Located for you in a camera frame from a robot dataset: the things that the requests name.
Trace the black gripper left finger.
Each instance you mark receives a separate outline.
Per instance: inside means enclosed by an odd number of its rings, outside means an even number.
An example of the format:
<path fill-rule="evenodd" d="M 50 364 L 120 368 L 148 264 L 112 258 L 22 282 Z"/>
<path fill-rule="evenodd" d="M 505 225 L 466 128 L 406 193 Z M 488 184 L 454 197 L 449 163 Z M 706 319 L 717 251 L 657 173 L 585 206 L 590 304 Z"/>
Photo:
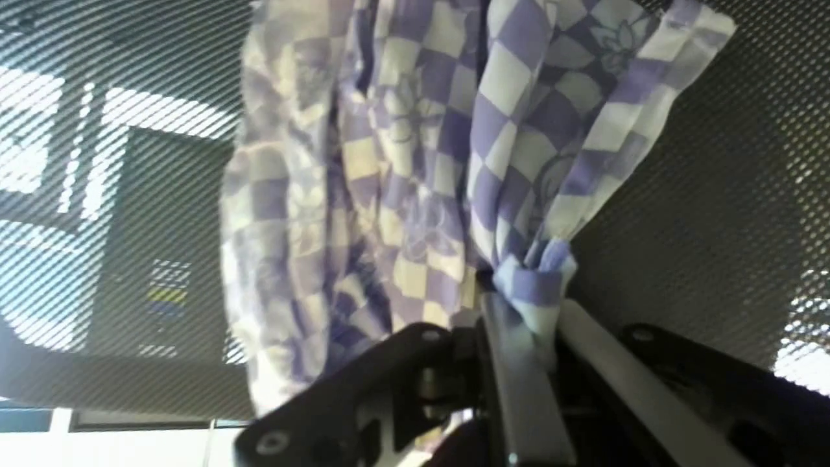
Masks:
<path fill-rule="evenodd" d="M 479 312 L 505 467 L 575 467 L 575 452 L 533 335 L 494 291 L 479 295 Z"/>

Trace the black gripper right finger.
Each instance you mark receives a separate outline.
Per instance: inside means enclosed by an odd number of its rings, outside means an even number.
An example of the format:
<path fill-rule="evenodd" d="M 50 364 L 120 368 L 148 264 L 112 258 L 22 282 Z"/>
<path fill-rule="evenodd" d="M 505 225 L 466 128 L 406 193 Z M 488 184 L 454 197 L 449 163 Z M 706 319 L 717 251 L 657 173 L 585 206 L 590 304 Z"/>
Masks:
<path fill-rule="evenodd" d="M 559 306 L 558 335 L 680 467 L 753 467 L 580 304 L 566 300 Z"/>

